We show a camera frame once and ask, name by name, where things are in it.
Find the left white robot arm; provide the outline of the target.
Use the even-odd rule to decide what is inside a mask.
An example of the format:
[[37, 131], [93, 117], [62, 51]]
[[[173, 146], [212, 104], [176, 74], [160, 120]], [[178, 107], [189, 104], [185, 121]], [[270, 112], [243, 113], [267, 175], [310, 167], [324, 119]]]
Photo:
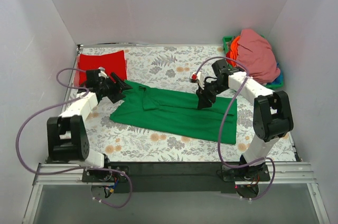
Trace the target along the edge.
[[106, 154], [89, 146], [85, 120], [105, 97], [113, 104], [125, 98], [124, 91], [132, 86], [115, 73], [106, 74], [103, 68], [86, 70], [86, 80], [78, 87], [76, 101], [58, 117], [47, 121], [48, 153], [52, 162], [74, 163], [95, 167], [94, 175], [106, 182], [112, 177], [112, 168]]

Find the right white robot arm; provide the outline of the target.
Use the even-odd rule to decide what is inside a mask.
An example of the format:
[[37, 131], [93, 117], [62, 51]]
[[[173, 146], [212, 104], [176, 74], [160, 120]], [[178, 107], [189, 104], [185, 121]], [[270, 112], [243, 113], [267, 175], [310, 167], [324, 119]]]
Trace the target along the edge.
[[249, 75], [249, 70], [240, 62], [231, 67], [227, 58], [214, 57], [213, 60], [215, 76], [211, 81], [200, 70], [190, 76], [190, 82], [198, 84], [198, 109], [212, 107], [217, 95], [228, 89], [234, 90], [236, 96], [242, 95], [253, 105], [255, 135], [250, 146], [237, 165], [222, 163], [225, 175], [249, 181], [264, 171], [272, 147], [294, 128], [288, 94], [264, 87]]

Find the green t shirt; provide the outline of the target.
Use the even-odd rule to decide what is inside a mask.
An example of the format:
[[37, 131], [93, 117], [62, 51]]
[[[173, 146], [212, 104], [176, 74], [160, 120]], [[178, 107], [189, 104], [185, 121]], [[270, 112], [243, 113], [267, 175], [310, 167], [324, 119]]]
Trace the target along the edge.
[[115, 123], [216, 142], [236, 143], [237, 103], [218, 97], [210, 108], [197, 109], [198, 97], [128, 81], [121, 105], [110, 115]]

